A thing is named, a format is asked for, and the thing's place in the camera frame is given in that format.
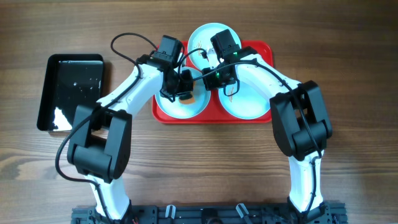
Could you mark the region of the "green and orange sponge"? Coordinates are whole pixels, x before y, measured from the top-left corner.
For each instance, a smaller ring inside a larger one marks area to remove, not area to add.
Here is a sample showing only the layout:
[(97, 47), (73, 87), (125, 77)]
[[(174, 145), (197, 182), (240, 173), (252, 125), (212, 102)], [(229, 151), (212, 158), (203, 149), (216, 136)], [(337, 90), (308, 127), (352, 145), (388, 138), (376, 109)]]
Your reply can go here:
[(193, 95), (193, 92), (190, 91), (189, 93), (184, 93), (183, 95), (180, 95), (178, 100), (183, 105), (189, 105), (195, 102), (195, 97)]

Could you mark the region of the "light blue plate back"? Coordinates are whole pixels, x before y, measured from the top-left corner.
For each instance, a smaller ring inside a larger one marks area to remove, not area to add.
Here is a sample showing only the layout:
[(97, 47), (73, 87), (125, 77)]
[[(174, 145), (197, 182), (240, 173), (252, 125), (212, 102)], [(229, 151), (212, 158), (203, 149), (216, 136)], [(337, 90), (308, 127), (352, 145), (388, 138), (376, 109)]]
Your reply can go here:
[(207, 58), (203, 58), (201, 56), (202, 51), (196, 51), (189, 55), (189, 59), (191, 63), (198, 69), (203, 70), (204, 68), (216, 68), (220, 63), (217, 59), (214, 47), (211, 43), (211, 38), (221, 32), (228, 29), (239, 47), (242, 47), (241, 41), (237, 35), (237, 33), (232, 30), (232, 28), (227, 25), (221, 23), (208, 23), (197, 28), (188, 40), (188, 52), (191, 52), (195, 49), (205, 49)]

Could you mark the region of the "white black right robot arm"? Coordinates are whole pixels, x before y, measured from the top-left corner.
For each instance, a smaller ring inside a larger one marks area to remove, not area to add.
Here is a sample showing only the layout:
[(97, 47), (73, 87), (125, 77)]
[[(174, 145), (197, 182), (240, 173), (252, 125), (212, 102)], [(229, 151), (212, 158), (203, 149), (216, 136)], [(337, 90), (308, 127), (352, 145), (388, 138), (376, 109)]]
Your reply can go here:
[(290, 208), (299, 223), (322, 216), (320, 164), (332, 127), (319, 86), (281, 74), (252, 47), (241, 48), (228, 29), (210, 41), (218, 66), (203, 69), (206, 88), (245, 83), (269, 100), (275, 141), (289, 158)]

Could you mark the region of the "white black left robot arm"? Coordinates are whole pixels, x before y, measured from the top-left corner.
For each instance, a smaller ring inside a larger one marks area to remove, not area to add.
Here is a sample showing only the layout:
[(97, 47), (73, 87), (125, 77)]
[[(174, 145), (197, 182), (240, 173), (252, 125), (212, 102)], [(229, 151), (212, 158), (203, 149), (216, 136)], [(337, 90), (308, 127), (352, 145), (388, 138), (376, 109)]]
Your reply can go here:
[(164, 35), (149, 54), (133, 60), (131, 74), (110, 94), (93, 105), (76, 108), (67, 147), (67, 161), (89, 183), (96, 205), (72, 210), (72, 223), (139, 223), (126, 194), (122, 174), (131, 154), (132, 120), (156, 93), (169, 101), (193, 90), (190, 72), (176, 69), (185, 47)]

